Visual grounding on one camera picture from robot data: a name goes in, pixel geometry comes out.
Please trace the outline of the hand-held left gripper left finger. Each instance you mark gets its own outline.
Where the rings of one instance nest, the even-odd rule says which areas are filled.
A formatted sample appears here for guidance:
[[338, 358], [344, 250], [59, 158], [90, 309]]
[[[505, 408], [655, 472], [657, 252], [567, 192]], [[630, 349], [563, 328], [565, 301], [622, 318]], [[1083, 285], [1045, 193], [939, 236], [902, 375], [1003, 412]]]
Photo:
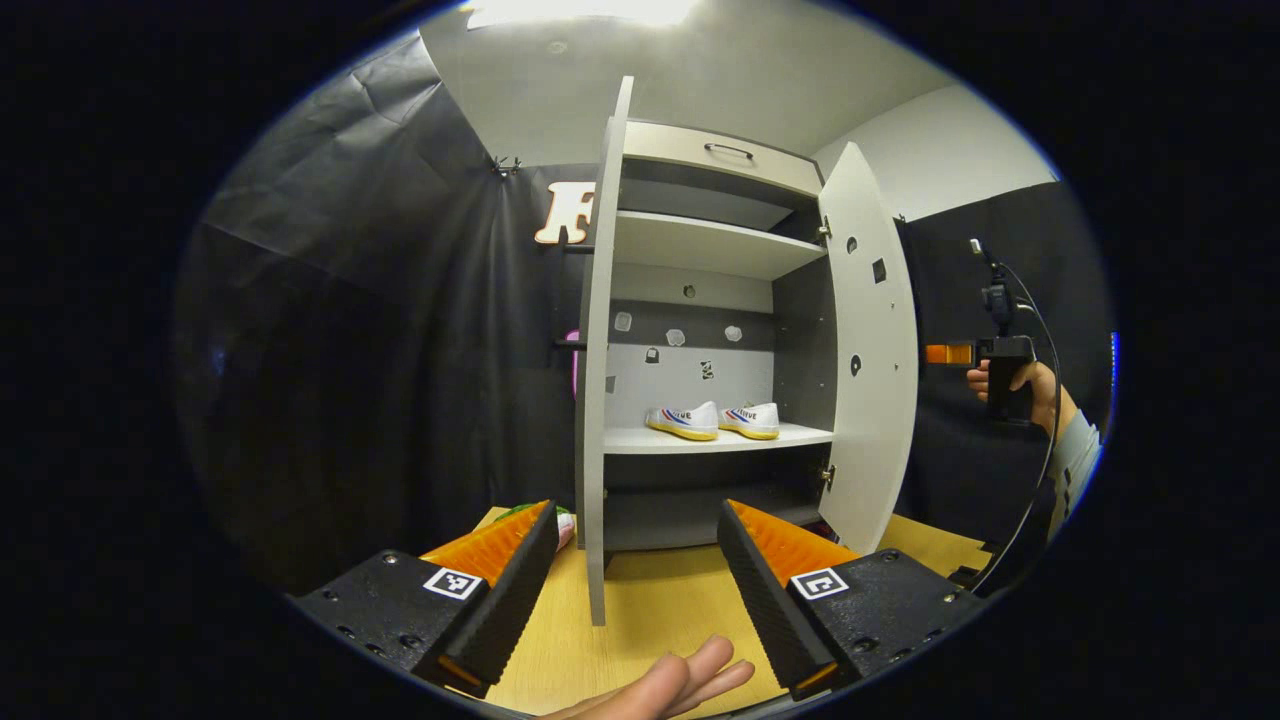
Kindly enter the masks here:
[[292, 602], [384, 664], [481, 700], [529, 624], [559, 536], [544, 500], [426, 553], [378, 551]]

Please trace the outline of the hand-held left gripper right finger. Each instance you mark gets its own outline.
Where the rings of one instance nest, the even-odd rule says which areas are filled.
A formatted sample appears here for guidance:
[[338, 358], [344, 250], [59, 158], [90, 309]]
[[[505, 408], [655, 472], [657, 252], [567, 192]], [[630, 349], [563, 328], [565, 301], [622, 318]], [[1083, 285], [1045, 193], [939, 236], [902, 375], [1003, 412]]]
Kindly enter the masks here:
[[719, 506], [716, 534], [774, 678], [795, 701], [905, 664], [987, 605], [901, 550], [858, 555], [733, 498]]

